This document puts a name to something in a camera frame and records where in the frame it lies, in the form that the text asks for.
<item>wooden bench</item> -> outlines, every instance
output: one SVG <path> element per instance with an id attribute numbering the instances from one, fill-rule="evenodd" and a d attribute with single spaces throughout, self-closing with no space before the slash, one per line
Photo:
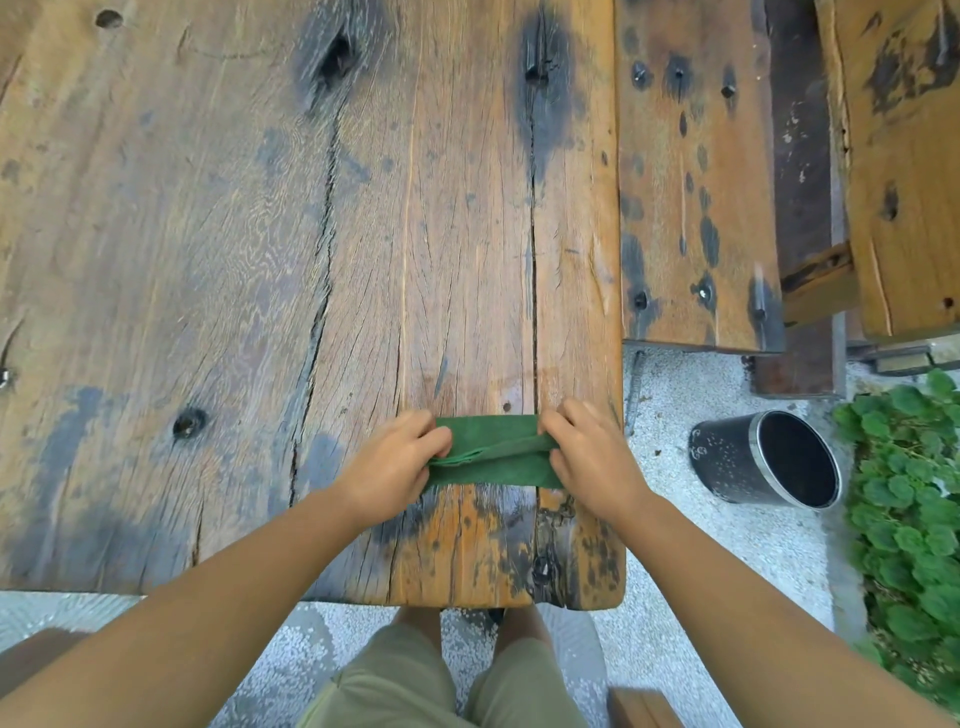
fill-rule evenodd
<path id="1" fill-rule="evenodd" d="M 148 593 L 401 409 L 622 420 L 612 7 L 13 5 L 0 587 Z M 572 498 L 477 484 L 307 597 L 600 609 L 625 575 Z"/>

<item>green napkin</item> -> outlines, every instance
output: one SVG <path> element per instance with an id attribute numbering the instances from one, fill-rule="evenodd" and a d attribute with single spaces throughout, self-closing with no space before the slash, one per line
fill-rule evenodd
<path id="1" fill-rule="evenodd" d="M 537 434 L 536 415 L 438 417 L 441 426 L 452 430 L 453 447 L 427 463 L 428 488 L 452 483 L 563 488 L 549 460 L 557 441 Z"/>

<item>black metal container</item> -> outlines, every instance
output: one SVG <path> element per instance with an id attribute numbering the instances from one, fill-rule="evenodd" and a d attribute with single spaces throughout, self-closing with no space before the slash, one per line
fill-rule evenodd
<path id="1" fill-rule="evenodd" d="M 689 454 L 704 485 L 731 503 L 821 511 L 840 499 L 833 453 L 813 427 L 789 412 L 700 423 L 690 432 Z"/>

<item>person's left hand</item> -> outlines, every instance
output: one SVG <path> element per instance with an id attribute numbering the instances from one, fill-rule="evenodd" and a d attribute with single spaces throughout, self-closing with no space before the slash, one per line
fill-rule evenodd
<path id="1" fill-rule="evenodd" d="M 452 445 L 449 427 L 437 427 L 428 410 L 403 412 L 373 431 L 330 488 L 344 499 L 357 524 L 370 528 L 420 497 L 429 477 L 427 460 L 446 456 Z"/>

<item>khaki shorts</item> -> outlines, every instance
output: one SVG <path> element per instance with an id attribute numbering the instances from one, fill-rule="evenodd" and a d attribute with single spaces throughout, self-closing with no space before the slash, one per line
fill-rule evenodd
<path id="1" fill-rule="evenodd" d="M 517 640 L 470 689 L 466 720 L 436 647 L 417 629 L 391 624 L 336 674 L 300 719 L 321 726 L 524 726 L 584 728 L 550 648 Z"/>

